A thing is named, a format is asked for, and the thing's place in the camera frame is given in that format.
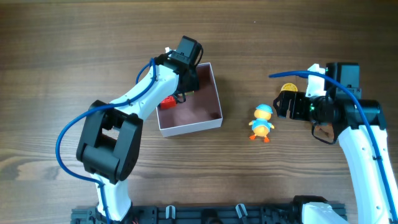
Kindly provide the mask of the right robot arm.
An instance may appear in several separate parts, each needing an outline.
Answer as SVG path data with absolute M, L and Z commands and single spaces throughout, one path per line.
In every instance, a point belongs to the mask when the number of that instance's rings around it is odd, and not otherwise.
M 397 183 L 387 148 L 386 120 L 376 100 L 362 99 L 357 63 L 332 62 L 274 74 L 308 80 L 305 92 L 282 90 L 273 106 L 279 117 L 331 125 L 333 142 L 347 160 L 359 223 L 397 223 Z

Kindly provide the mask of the red toy fire truck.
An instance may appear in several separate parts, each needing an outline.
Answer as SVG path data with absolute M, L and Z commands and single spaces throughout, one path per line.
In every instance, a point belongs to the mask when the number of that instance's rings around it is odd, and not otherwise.
M 177 105 L 177 101 L 176 101 L 175 97 L 170 95 L 160 102 L 159 108 L 161 110 L 167 110 L 167 109 L 175 107 L 176 105 Z

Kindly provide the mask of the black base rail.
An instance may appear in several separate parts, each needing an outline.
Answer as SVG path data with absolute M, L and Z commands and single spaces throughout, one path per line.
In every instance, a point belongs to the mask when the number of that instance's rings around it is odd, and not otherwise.
M 299 214 L 289 204 L 219 207 L 133 206 L 123 223 L 300 223 Z

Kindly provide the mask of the white box pink interior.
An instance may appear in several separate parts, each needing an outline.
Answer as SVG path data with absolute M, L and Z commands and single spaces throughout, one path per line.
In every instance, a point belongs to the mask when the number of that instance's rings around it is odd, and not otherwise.
M 186 96 L 186 102 L 173 108 L 157 110 L 159 130 L 163 137 L 221 127 L 223 114 L 211 63 L 197 66 L 200 89 Z

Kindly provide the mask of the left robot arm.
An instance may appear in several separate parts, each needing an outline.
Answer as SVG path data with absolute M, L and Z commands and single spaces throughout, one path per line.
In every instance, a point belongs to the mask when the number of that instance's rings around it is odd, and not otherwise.
M 127 93 L 110 103 L 97 100 L 79 117 L 85 122 L 76 158 L 96 185 L 100 223 L 132 220 L 126 179 L 139 156 L 144 121 L 167 97 L 198 89 L 202 56 L 202 45 L 183 36 L 175 50 L 150 59 Z

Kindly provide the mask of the yellow duck toy blue hat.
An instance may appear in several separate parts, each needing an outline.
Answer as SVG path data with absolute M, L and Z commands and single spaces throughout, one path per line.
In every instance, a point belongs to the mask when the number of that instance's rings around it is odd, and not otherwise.
M 255 140 L 257 137 L 264 138 L 265 143 L 269 143 L 270 139 L 267 135 L 275 126 L 269 122 L 273 114 L 272 108 L 269 105 L 260 104 L 256 107 L 254 112 L 255 119 L 249 122 L 249 126 L 253 132 L 250 135 L 250 140 Z

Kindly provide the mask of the yellow round ball toy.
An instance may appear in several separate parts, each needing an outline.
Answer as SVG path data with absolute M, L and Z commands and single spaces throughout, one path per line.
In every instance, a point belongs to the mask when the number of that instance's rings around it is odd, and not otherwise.
M 295 84 L 293 83 L 285 83 L 281 87 L 281 91 L 294 91 L 298 92 L 298 88 Z

